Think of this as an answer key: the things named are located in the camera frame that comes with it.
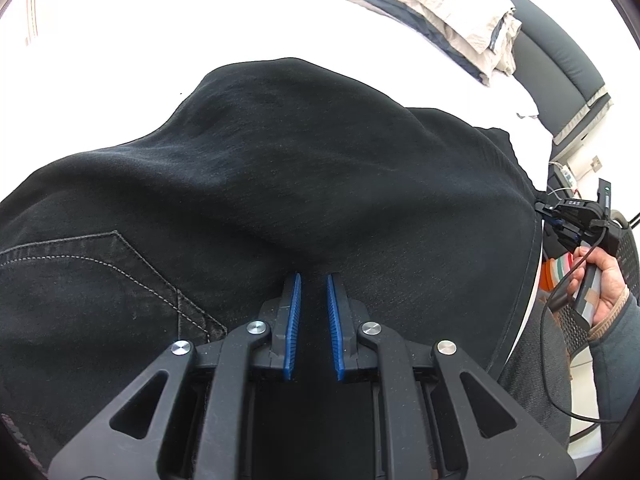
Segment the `mattress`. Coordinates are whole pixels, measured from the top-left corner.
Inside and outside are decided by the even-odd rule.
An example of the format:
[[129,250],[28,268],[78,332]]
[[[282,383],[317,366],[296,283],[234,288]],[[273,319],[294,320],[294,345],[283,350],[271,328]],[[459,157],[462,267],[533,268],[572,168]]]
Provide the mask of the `mattress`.
[[52,11],[50,32],[1,62],[0,199],[62,156],[153,131],[211,70],[281,57],[357,79],[406,107],[501,128],[532,183],[546,189],[552,136],[524,87],[501,72],[490,88],[480,84],[388,17],[345,0],[83,2],[63,16]]

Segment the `person's hand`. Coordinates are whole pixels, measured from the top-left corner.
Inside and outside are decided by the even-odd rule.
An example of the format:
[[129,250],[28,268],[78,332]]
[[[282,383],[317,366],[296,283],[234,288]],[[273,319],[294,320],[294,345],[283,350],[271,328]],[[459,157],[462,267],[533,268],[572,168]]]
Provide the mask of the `person's hand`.
[[[574,253],[574,260],[577,262],[587,251],[589,251],[588,247],[578,247]],[[593,253],[587,256],[586,262],[583,262],[580,267],[574,271],[566,289],[570,296],[574,295],[575,291],[580,287],[587,263],[596,264],[602,271],[600,301],[598,302],[596,313],[593,316],[593,325],[596,326],[607,317],[607,314],[609,314],[616,304],[620,294],[625,290],[626,285],[622,277],[622,272],[620,272],[618,261],[613,256],[609,256],[600,247],[596,247]]]

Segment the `metal screw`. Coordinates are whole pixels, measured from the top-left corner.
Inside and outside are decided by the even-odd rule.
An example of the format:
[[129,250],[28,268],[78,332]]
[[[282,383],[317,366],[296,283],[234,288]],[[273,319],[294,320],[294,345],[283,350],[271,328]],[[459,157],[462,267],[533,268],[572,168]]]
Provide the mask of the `metal screw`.
[[380,323],[375,321],[367,321],[362,325],[362,331],[367,335],[377,335],[382,331]]
[[191,343],[188,341],[176,341],[171,345],[171,352],[174,355],[185,355],[191,351]]
[[458,347],[456,346],[456,344],[453,341],[449,341],[447,339],[444,339],[442,341],[440,341],[438,343],[438,352],[440,352],[441,354],[444,355],[452,355],[456,353],[456,350],[458,349]]
[[262,334],[265,330],[267,330],[267,324],[263,321],[252,321],[246,326],[249,334]]

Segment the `wall socket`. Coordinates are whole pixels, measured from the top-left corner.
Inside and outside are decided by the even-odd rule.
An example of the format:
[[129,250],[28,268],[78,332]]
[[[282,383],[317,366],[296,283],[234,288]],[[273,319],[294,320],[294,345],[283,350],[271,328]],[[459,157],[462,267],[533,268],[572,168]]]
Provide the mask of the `wall socket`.
[[591,169],[593,170],[593,173],[596,173],[601,168],[602,168],[602,163],[600,162],[600,159],[596,155],[591,159]]

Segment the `gray sleeve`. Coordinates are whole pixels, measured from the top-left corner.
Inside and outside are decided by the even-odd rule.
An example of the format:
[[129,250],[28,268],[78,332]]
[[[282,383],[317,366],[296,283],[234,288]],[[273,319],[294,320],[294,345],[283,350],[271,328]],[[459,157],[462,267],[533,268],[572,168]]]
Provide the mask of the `gray sleeve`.
[[[640,308],[632,295],[605,335],[590,343],[600,418],[622,420],[640,389]],[[602,425],[608,444],[616,424]]]

